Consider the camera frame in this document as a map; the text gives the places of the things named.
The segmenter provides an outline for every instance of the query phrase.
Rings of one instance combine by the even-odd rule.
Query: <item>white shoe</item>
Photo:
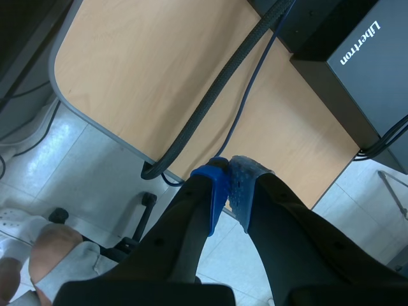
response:
[[[0,233],[32,245],[36,240],[37,233],[30,229],[30,223],[34,220],[48,222],[40,215],[29,213],[16,208],[0,209]]]

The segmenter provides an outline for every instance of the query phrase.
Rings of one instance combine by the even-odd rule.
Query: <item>person's leg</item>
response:
[[[0,306],[7,305],[20,286],[22,264],[14,258],[0,259]]]
[[[0,306],[7,305],[20,286],[20,271],[30,253],[25,243],[5,238],[0,242],[3,257],[0,259]]]
[[[29,262],[31,281],[42,306],[51,305],[51,301],[35,284],[50,273],[81,242],[82,235],[69,226],[49,224],[42,229],[31,249]]]

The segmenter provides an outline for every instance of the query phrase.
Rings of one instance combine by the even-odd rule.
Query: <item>floor tile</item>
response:
[[[380,263],[387,265],[406,246],[407,244],[405,242],[399,239],[394,239],[382,250],[378,255],[377,260]]]
[[[239,225],[198,265],[198,273],[265,303],[272,297],[261,258]]]
[[[0,207],[26,209],[34,197],[0,182]]]
[[[378,260],[380,263],[386,265],[388,262],[384,262],[387,256],[397,255],[395,248],[391,250],[391,243],[394,242],[394,238],[385,230],[378,231],[375,235],[372,235],[372,239],[369,242],[361,245],[360,247],[371,257]]]
[[[375,161],[365,161],[351,163],[339,177],[337,184],[393,238],[405,240],[408,244],[408,221],[404,219],[384,182],[378,176],[379,170],[408,182],[408,177],[395,170]],[[408,208],[408,188],[390,178],[388,181],[400,201]]]
[[[225,212],[221,212],[217,226],[215,227],[214,234],[207,238],[204,244],[203,251],[201,252],[200,263],[203,262],[208,255],[221,243],[221,241],[226,237],[226,235],[234,228],[234,226],[239,225],[238,221],[232,218]]]
[[[47,137],[33,150],[12,158],[2,182],[37,196],[86,125],[61,105]]]
[[[20,286],[17,289],[17,292],[15,293],[14,297],[11,299],[11,302],[15,301],[17,298],[19,298],[24,293],[26,293],[27,291],[30,291],[30,290],[35,291],[34,287],[32,287],[32,286],[28,286],[26,284],[20,284]]]
[[[332,185],[313,211],[363,249],[370,249],[376,235],[384,234],[380,225],[337,184]]]
[[[161,177],[141,180],[143,160],[87,126],[38,198],[114,235],[126,229],[142,192],[160,197]]]

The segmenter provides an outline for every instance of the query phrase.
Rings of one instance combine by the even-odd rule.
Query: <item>white tile floor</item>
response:
[[[140,193],[158,196],[149,230],[177,192],[161,179],[142,181],[143,161],[61,105],[50,134],[31,152],[13,158],[0,181],[0,207],[46,215],[55,207],[70,212],[68,224],[101,245],[111,246],[135,230],[143,208]],[[381,263],[408,244],[408,221],[377,175],[373,161],[351,163],[314,211]],[[391,183],[408,206],[408,189]],[[268,305],[272,296],[265,270],[249,237],[236,220],[222,214],[207,239],[198,267],[204,283],[228,284],[237,305]],[[27,264],[18,293],[33,289]]]

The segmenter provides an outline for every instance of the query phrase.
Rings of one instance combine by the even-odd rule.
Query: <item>chair leg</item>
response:
[[[387,187],[388,191],[390,192],[390,194],[392,195],[395,203],[398,205],[398,208],[401,211],[401,214],[404,216],[404,218],[406,220],[408,220],[408,210],[401,204],[400,199],[398,199],[397,195],[394,192],[394,189],[391,187],[390,183],[387,180],[387,176],[390,177],[391,179],[395,180],[396,182],[402,184],[403,186],[405,186],[406,188],[408,188],[408,185],[404,182],[402,182],[401,180],[397,179],[396,177],[392,176],[389,173],[386,173],[385,171],[378,171],[378,176],[380,176],[380,178],[382,179],[382,181],[384,182],[385,186]]]
[[[147,221],[152,213],[153,207],[156,204],[157,196],[152,193],[145,193],[142,198],[142,205],[146,207],[143,212],[142,218],[136,228],[135,233],[133,234],[132,239],[136,242],[140,242],[142,239],[143,232],[145,231]]]

